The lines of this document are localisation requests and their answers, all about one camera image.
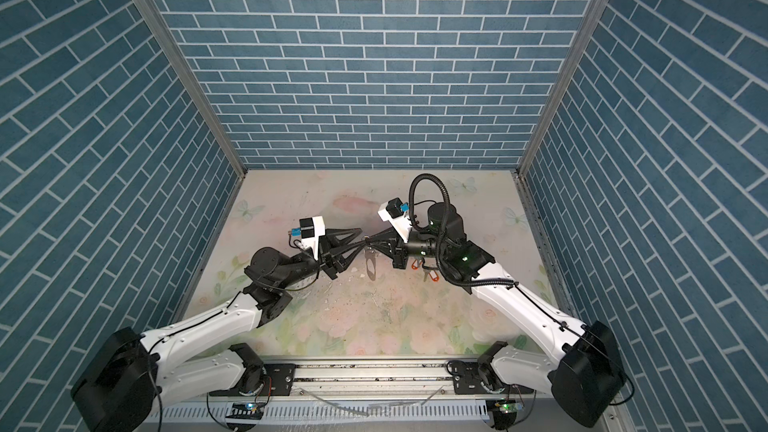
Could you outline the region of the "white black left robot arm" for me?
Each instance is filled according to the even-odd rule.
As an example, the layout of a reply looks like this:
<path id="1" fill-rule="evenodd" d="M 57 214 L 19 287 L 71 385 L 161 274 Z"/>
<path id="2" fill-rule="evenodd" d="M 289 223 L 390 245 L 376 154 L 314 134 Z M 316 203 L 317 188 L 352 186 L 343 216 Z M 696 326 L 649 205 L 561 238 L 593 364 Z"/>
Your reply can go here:
<path id="1" fill-rule="evenodd" d="M 301 282 L 348 269 L 366 246 L 361 232 L 305 219 L 290 235 L 295 255 L 257 250 L 244 269 L 248 284 L 223 304 L 157 329 L 124 327 L 108 336 L 71 391 L 87 429 L 133 431 L 151 414 L 201 394 L 263 390 L 263 361 L 249 345 L 230 345 L 211 359 L 200 353 L 277 318 Z"/>

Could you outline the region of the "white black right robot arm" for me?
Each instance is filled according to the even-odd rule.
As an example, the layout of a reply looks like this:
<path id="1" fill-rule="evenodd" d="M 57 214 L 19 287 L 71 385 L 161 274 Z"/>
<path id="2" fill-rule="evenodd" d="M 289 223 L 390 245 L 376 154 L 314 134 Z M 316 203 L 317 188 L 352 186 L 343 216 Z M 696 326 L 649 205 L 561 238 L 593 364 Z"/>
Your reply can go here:
<path id="1" fill-rule="evenodd" d="M 491 305 L 540 347 L 542 352 L 535 354 L 497 342 L 483 353 L 478 373 L 491 392 L 511 385 L 548 392 L 584 427 L 594 426 L 616 405 L 628 375 L 607 325 L 586 325 L 515 280 L 467 238 L 463 219 L 451 204 L 431 205 L 423 229 L 413 225 L 408 204 L 399 199 L 382 204 L 378 214 L 390 227 L 367 243 L 390 257 L 394 267 L 406 267 L 411 258 L 434 259 L 445 281 Z"/>

